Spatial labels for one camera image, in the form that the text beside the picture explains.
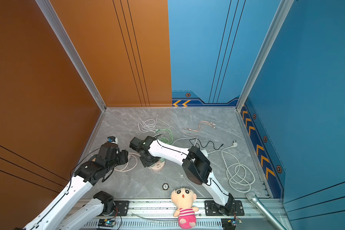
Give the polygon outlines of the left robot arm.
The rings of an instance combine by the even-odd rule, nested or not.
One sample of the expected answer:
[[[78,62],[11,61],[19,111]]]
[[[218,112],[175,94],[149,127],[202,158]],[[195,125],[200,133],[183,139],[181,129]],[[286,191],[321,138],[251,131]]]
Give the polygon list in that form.
[[[73,206],[98,181],[104,182],[112,175],[114,168],[128,162],[128,151],[120,150],[117,138],[108,137],[90,160],[77,168],[69,183],[58,196],[31,222],[26,230],[76,230],[80,229],[98,215],[117,214],[114,198],[101,191],[94,198],[69,218],[65,218]]]

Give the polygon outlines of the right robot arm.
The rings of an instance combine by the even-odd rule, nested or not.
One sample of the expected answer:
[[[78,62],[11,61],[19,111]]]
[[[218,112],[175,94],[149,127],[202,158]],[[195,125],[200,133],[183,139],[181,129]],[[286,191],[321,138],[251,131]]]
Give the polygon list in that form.
[[[234,214],[233,195],[218,182],[210,161],[199,148],[195,146],[189,149],[179,148],[151,136],[147,136],[144,140],[134,137],[129,147],[140,155],[144,167],[152,166],[160,158],[182,166],[191,182],[202,185],[210,193],[220,214],[227,216]]]

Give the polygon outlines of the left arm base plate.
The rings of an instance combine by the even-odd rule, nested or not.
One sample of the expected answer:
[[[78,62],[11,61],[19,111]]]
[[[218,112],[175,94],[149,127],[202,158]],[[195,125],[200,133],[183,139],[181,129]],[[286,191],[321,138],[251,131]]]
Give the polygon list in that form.
[[[111,216],[127,216],[129,203],[128,200],[114,200],[114,209]]]

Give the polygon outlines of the white blue power strip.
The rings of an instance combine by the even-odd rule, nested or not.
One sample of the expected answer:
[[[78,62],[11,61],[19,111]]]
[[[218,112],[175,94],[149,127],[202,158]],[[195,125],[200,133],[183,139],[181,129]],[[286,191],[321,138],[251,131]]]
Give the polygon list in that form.
[[[207,152],[207,150],[203,149],[203,150],[201,150],[201,152],[204,154],[205,157],[208,157],[208,152]]]

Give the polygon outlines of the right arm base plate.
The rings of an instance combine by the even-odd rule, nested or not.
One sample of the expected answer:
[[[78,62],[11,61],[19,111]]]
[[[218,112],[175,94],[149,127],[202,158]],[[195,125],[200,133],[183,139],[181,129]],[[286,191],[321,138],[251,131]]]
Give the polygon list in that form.
[[[240,200],[234,200],[230,210],[227,211],[224,207],[219,206],[213,200],[204,201],[205,213],[207,216],[244,216],[244,208]]]

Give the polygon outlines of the round pink power socket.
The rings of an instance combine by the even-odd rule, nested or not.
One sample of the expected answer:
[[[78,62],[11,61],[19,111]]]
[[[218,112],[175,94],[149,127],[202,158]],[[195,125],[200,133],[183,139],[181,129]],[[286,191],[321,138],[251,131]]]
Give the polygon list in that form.
[[[150,166],[149,168],[154,172],[159,172],[165,167],[165,162],[156,162],[154,165]]]

